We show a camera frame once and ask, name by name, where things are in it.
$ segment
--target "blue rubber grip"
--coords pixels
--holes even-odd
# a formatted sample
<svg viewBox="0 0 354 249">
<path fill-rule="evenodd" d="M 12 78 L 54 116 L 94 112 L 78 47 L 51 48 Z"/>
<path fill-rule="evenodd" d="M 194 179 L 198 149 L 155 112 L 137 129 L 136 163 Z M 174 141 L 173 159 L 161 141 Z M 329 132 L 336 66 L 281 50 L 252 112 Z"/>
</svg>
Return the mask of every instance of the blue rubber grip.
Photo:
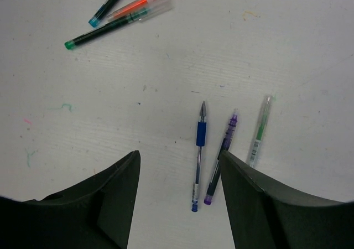
<svg viewBox="0 0 354 249">
<path fill-rule="evenodd" d="M 196 142 L 196 145 L 198 147 L 205 146 L 205 134 L 206 134 L 206 123 L 198 122 L 197 142 Z"/>
</svg>

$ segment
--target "white table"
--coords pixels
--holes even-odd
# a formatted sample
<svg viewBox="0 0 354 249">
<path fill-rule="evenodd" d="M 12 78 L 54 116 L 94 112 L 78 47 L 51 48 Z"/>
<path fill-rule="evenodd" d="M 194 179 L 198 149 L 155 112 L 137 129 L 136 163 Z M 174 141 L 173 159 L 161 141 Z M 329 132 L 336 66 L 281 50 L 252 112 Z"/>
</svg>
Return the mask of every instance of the white table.
<svg viewBox="0 0 354 249">
<path fill-rule="evenodd" d="M 353 0 L 174 0 L 66 50 L 104 1 L 0 0 L 1 195 L 42 199 L 139 149 L 129 248 L 233 248 L 221 185 L 210 207 L 190 211 L 199 109 L 206 100 L 204 195 L 233 108 L 231 152 L 245 159 L 273 94 L 257 169 L 354 199 Z M 64 103 L 71 112 L 50 110 Z"/>
</svg>

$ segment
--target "barcode label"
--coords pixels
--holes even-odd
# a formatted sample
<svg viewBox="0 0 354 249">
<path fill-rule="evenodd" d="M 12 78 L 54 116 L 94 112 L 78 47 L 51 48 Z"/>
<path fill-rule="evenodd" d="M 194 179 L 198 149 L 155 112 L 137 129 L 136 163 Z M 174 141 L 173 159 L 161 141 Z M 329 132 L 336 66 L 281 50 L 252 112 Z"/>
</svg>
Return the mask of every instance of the barcode label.
<svg viewBox="0 0 354 249">
<path fill-rule="evenodd" d="M 199 196 L 199 184 L 193 184 L 193 194 L 192 194 L 192 202 L 197 204 L 198 203 L 198 196 Z"/>
<path fill-rule="evenodd" d="M 255 162 L 256 162 L 256 156 L 257 156 L 257 152 L 258 152 L 258 148 L 261 145 L 261 141 L 260 140 L 255 140 L 254 144 L 253 144 L 253 148 L 251 151 L 251 156 L 249 157 L 249 166 L 251 166 L 253 168 Z"/>
</svg>

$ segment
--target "blue pen end cap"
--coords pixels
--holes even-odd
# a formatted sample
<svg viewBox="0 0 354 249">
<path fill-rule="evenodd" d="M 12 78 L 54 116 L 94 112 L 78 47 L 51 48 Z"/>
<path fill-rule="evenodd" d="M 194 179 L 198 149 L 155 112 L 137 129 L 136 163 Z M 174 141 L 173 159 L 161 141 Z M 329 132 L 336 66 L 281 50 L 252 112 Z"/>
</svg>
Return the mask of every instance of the blue pen end cap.
<svg viewBox="0 0 354 249">
<path fill-rule="evenodd" d="M 192 204 L 192 211 L 197 212 L 198 211 L 198 205 L 197 204 Z"/>
<path fill-rule="evenodd" d="M 90 19 L 90 21 L 88 23 L 91 26 L 93 26 L 94 28 L 96 28 L 100 24 L 100 20 L 97 19 L 96 17 L 93 17 L 93 18 Z"/>
</svg>

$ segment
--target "pen tip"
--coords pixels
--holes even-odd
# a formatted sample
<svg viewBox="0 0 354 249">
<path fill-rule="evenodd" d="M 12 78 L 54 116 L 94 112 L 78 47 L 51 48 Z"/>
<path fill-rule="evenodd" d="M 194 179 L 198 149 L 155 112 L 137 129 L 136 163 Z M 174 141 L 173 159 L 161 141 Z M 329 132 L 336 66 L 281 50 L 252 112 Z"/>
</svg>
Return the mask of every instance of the pen tip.
<svg viewBox="0 0 354 249">
<path fill-rule="evenodd" d="M 200 108 L 200 116 L 206 116 L 205 101 L 203 101 L 203 104 L 201 105 L 201 108 Z"/>
</svg>

